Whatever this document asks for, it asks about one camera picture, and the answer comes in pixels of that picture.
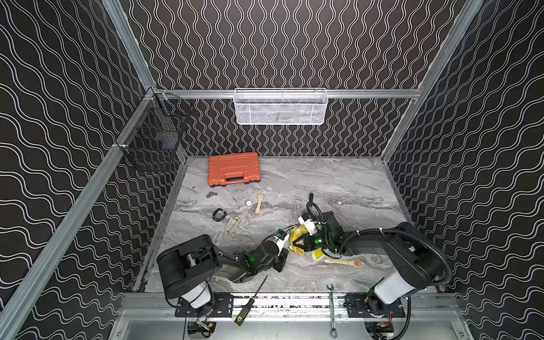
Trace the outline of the orange strap watch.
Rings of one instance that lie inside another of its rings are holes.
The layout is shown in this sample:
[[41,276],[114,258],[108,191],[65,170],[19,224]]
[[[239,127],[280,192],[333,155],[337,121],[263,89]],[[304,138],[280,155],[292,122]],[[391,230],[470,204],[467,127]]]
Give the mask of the orange strap watch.
[[341,260],[341,259],[325,259],[325,263],[333,263],[333,264],[341,264],[344,266],[353,266],[356,268],[361,268],[363,266],[363,262],[359,259],[352,259],[352,260]]

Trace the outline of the yellow green white towel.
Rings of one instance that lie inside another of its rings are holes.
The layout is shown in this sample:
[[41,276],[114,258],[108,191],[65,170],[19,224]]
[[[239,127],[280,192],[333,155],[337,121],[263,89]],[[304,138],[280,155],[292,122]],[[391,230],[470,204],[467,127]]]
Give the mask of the yellow green white towel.
[[[302,225],[299,225],[290,232],[290,239],[289,239],[289,244],[290,244],[289,249],[290,249],[290,251],[292,251],[291,250],[291,234],[293,232],[296,232],[296,233],[298,233],[300,235],[300,234],[307,233],[307,230]],[[320,259],[322,259],[324,257],[324,252],[321,249],[317,249],[317,250],[314,250],[313,252],[306,252],[306,253],[311,254],[311,257],[312,257],[314,262],[318,262]],[[300,256],[304,256],[306,253],[304,253],[304,254],[295,253],[295,254],[300,255]]]

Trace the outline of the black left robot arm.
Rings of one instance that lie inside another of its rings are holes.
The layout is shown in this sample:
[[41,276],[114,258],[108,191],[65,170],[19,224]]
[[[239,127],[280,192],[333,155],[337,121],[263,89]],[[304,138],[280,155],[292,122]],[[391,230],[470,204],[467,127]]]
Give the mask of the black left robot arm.
[[209,235],[173,246],[157,256],[164,296],[167,300],[183,300],[197,309],[211,301],[210,281],[214,276],[244,283],[269,269],[280,272],[288,255],[288,238],[288,233],[280,229],[256,249],[236,254],[214,245]]

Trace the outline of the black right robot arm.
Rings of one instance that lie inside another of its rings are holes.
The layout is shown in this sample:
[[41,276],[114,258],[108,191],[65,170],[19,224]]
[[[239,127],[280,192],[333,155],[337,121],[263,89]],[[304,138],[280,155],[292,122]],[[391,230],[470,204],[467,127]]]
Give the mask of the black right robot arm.
[[307,212],[299,218],[299,228],[303,233],[291,236],[293,250],[320,250],[335,261],[364,254],[388,257],[393,271],[370,288],[362,302],[364,310],[374,317],[389,315],[402,297],[429,286],[443,286],[453,278],[447,256],[408,222],[388,229],[345,231],[333,212],[322,212],[310,201]]

